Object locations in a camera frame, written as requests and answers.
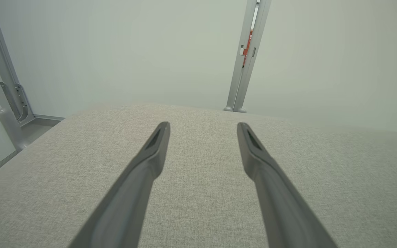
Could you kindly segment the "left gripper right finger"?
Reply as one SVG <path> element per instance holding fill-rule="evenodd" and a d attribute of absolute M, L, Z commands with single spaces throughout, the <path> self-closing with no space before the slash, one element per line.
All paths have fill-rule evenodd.
<path fill-rule="evenodd" d="M 237 124 L 244 171 L 254 182 L 269 248 L 338 248 L 247 123 Z"/>

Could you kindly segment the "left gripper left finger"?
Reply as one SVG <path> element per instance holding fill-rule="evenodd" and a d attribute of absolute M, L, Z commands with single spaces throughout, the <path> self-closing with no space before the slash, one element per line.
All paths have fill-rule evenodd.
<path fill-rule="evenodd" d="M 169 140 L 170 123 L 159 123 L 68 248 L 138 248 L 150 192 L 164 168 Z"/>

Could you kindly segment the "orange tag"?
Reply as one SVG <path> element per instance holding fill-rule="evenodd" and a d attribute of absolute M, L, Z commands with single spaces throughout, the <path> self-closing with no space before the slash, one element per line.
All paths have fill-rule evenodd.
<path fill-rule="evenodd" d="M 245 49 L 244 49 L 244 53 L 243 53 L 243 55 L 244 55 L 243 67 L 245 66 L 245 63 L 246 63 L 247 54 L 248 54 L 248 49 L 249 49 L 249 47 L 250 47 L 250 43 L 251 43 L 251 39 L 252 39 L 252 34 L 253 34 L 253 30 L 251 29 L 251 30 L 250 30 L 250 34 L 249 34 L 249 38 L 248 38 L 248 43 L 247 43 L 247 45 L 246 45 L 246 47 L 245 47 Z"/>

